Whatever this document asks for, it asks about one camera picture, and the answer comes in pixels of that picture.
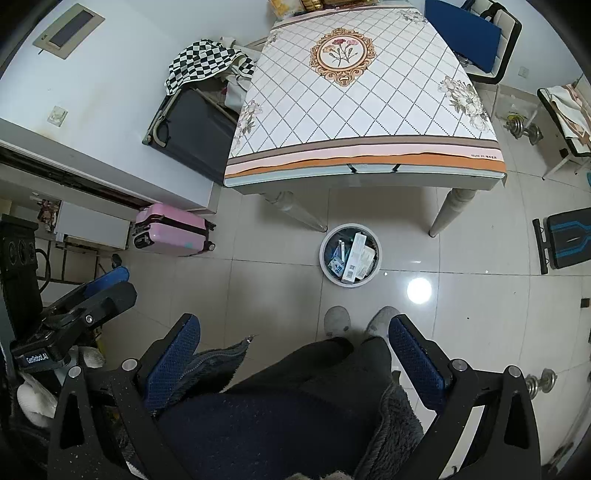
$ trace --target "black and white checkered cloth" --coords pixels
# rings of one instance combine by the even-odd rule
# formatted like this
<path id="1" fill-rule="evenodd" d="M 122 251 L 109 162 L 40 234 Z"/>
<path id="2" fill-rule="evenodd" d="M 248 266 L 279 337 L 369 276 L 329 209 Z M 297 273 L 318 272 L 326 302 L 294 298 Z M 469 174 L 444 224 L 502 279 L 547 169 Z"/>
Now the black and white checkered cloth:
<path id="1" fill-rule="evenodd" d="M 166 91 L 174 95 L 184 83 L 208 79 L 232 65 L 236 74 L 252 78 L 255 64 L 244 52 L 211 40 L 200 40 L 185 48 L 169 65 Z"/>

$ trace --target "speaker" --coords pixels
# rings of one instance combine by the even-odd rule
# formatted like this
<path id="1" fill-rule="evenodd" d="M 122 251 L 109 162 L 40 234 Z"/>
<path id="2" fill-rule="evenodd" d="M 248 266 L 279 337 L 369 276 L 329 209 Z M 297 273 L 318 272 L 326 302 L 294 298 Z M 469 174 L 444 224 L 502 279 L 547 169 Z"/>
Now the speaker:
<path id="1" fill-rule="evenodd" d="M 22 339 L 43 309 L 37 283 L 36 223 L 10 215 L 0 217 L 0 332 Z"/>

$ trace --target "plastic bag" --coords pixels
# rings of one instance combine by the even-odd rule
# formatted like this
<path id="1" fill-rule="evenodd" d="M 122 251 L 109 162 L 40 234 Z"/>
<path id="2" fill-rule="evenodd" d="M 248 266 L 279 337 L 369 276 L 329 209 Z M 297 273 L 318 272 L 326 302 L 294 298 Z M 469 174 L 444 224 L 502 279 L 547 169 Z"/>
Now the plastic bag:
<path id="1" fill-rule="evenodd" d="M 305 12 L 306 9 L 300 0 L 268 0 L 279 20 L 292 17 L 295 14 Z"/>

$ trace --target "light switch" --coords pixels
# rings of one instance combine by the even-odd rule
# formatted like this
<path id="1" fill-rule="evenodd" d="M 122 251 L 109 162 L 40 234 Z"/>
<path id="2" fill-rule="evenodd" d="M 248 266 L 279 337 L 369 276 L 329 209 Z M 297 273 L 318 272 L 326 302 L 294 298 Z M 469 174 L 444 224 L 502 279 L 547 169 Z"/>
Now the light switch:
<path id="1" fill-rule="evenodd" d="M 57 127 L 61 127 L 67 114 L 68 110 L 56 105 L 47 118 L 47 121 Z"/>

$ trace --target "gray slipper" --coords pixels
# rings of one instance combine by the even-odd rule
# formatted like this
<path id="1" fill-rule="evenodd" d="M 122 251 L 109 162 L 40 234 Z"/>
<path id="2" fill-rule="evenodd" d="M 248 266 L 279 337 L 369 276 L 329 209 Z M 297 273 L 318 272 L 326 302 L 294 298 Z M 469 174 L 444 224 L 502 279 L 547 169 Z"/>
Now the gray slipper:
<path id="1" fill-rule="evenodd" d="M 345 307 L 331 307 L 324 315 L 324 334 L 328 338 L 344 337 L 351 330 L 351 318 Z"/>
<path id="2" fill-rule="evenodd" d="M 365 329 L 365 337 L 381 337 L 386 341 L 386 344 L 390 346 L 388 329 L 390 327 L 390 320 L 396 315 L 400 315 L 400 312 L 394 307 L 383 307 L 375 314 L 374 318 L 371 319 L 371 322 L 369 322 L 368 327 Z"/>

